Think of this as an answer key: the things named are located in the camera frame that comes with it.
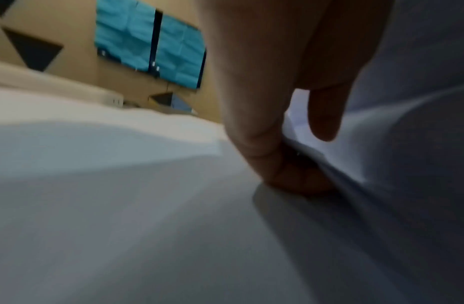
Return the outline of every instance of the white power strip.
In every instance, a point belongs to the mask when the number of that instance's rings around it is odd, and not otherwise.
[[[122,94],[3,62],[0,62],[0,85],[123,107]]]

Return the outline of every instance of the beige wall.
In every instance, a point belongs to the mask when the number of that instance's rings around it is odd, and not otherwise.
[[[191,0],[144,0],[145,2],[197,26]],[[124,94],[125,99],[150,105],[148,96],[173,91],[192,106],[200,117],[220,121],[209,66],[205,64],[202,87],[189,90],[135,72],[98,58],[94,47],[96,2],[94,0],[16,1],[0,20],[13,30],[64,45],[46,73],[97,85]],[[25,66],[0,29],[0,60]]]

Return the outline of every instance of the blue fabric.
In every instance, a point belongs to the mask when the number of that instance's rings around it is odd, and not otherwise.
[[[147,71],[155,9],[135,0],[98,0],[95,46],[122,64]]]
[[[160,78],[196,89],[204,54],[200,31],[173,17],[163,16],[155,57]]]

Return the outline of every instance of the human hand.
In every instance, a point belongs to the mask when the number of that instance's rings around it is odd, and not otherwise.
[[[227,134],[269,184],[300,194],[333,188],[282,137],[295,88],[310,90],[308,120],[338,132],[353,81],[372,57],[392,1],[196,0]]]

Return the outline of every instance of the skin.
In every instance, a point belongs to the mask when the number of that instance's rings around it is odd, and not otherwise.
[[[284,144],[295,88],[310,90],[312,133],[331,141],[350,88],[371,59],[392,1],[195,0],[225,130],[268,184],[313,195],[333,188]]]

